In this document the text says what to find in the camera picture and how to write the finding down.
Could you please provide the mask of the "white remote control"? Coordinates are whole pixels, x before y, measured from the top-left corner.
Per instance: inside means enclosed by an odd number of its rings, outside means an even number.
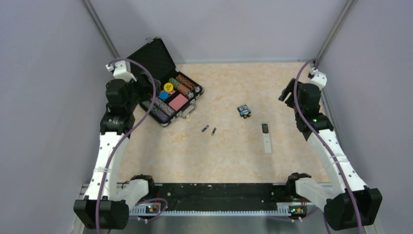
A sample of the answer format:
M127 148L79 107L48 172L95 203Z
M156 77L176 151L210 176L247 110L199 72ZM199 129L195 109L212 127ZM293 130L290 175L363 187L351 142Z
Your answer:
M267 123L262 123L264 151L266 154L272 154L270 132Z

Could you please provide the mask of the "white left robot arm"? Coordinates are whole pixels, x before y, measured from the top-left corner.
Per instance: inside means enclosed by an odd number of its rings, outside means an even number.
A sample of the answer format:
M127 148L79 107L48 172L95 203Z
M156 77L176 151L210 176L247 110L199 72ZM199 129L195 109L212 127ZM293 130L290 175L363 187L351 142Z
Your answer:
M135 175L117 191L117 180L124 150L130 140L140 94L149 93L147 82L136 78L114 78L106 84L106 112L100 122L99 151L90 184L82 199L74 202L76 216L88 229L121 230L129 212L141 199L156 196L153 177Z

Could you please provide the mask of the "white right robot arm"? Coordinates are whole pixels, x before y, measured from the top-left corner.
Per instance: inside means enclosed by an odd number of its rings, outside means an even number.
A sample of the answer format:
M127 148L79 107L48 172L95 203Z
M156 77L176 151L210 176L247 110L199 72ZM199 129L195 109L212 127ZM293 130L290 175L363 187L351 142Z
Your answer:
M292 78L279 100L294 109L296 127L319 156L332 187L322 187L307 173L292 173L286 182L286 196L292 201L304 197L312 202L335 231L373 225L382 194L377 188L369 188L351 165L332 123L320 112L320 98L317 85Z

